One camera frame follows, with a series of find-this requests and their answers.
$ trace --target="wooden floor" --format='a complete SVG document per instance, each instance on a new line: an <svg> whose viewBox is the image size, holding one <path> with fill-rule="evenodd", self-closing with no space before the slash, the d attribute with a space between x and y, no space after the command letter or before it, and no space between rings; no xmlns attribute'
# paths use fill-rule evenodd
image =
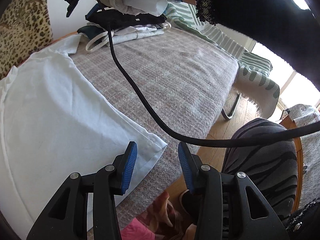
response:
<svg viewBox="0 0 320 240"><path fill-rule="evenodd" d="M236 100L236 96L237 93L235 91L230 92L224 106L227 114L231 110L231 107ZM207 139L230 139L236 130L256 117L258 117L256 106L247 99L241 98L233 118L230 121L226 121L222 115L220 115L216 123L210 129ZM225 148L200 147L197 154L200 156L203 164L209 164L218 171L221 171L225 150ZM182 210L179 204L179 196L186 189L183 176L166 189L170 195L170 202L184 218L184 227L187 227L191 223L188 215Z"/></svg>

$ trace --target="metal screw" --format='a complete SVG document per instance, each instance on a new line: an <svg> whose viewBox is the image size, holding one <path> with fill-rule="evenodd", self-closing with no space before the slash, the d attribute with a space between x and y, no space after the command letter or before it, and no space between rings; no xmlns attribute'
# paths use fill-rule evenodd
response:
<svg viewBox="0 0 320 240"><path fill-rule="evenodd" d="M115 167L113 165L106 166L106 171L113 171Z"/></svg>
<svg viewBox="0 0 320 240"><path fill-rule="evenodd" d="M74 172L74 173L70 174L70 179L76 179L78 177L79 177L79 173L77 173L77 172Z"/></svg>
<svg viewBox="0 0 320 240"><path fill-rule="evenodd" d="M240 171L240 172L237 173L237 176L238 176L238 178L240 178L240 179L244 179L246 175L245 175L244 172Z"/></svg>
<svg viewBox="0 0 320 240"><path fill-rule="evenodd" d="M296 224L296 226L294 227L293 231L297 231L300 227L301 227L302 222Z"/></svg>
<svg viewBox="0 0 320 240"><path fill-rule="evenodd" d="M203 170L203 171L209 171L209 170L210 170L210 166L207 165L207 164L204 164L204 165L201 166L201 170Z"/></svg>

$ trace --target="wooden chair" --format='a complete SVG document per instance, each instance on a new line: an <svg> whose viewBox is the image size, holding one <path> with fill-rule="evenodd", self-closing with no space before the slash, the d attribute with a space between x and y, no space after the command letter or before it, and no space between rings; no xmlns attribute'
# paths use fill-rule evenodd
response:
<svg viewBox="0 0 320 240"><path fill-rule="evenodd" d="M290 119L289 115L286 118L284 118L280 124L287 129L297 128L295 122ZM296 211L299 207L301 189L302 189L302 177L303 177L303 152L302 152L301 140L300 140L300 137L294 138L293 140L294 140L294 144L295 144L296 152L297 152L298 185L297 185L297 193L296 193L296 197L294 199L291 213Z"/></svg>

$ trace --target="leopard print fabric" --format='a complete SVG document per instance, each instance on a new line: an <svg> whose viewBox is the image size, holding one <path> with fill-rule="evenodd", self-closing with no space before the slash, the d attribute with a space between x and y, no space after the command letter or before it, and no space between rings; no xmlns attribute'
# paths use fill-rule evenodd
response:
<svg viewBox="0 0 320 240"><path fill-rule="evenodd" d="M51 42L47 0L12 0L0 19L0 79Z"/></svg>

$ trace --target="black cable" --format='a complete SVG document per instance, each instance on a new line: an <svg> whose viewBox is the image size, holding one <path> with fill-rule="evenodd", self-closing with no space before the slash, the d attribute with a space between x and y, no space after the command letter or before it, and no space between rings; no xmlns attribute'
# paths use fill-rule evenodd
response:
<svg viewBox="0 0 320 240"><path fill-rule="evenodd" d="M101 3L101 1L97 0L97 2L100 4L101 9L104 10L104 5ZM149 112L149 114L155 120L155 122L159 125L159 127L162 130L164 130L167 134L169 134L171 137L179 141L183 141L183 142L193 144L193 145L198 145L198 146L216 147L216 148L249 147L249 146L256 146L256 145L269 145L279 141L285 141L292 138L308 135L320 130L320 121L319 121L304 127L295 128L292 130L286 130L282 132L271 133L271 134L265 134L263 136L257 136L253 138L207 140L207 139L193 138L193 137L189 137L189 136L185 136L180 133L177 133L162 121L162 119L157 115L157 113L153 110L153 108L150 106L148 101L145 99L145 97L143 96L138 86L135 84L135 82L132 80L129 74L121 66L121 64L119 63L116 57L115 50L113 47L111 28L109 24L107 24L107 31L108 31L111 55L116 66L121 71L121 73L126 78L126 80L129 82L129 84L131 85L131 87L139 97L143 106L146 108L146 110Z"/></svg>

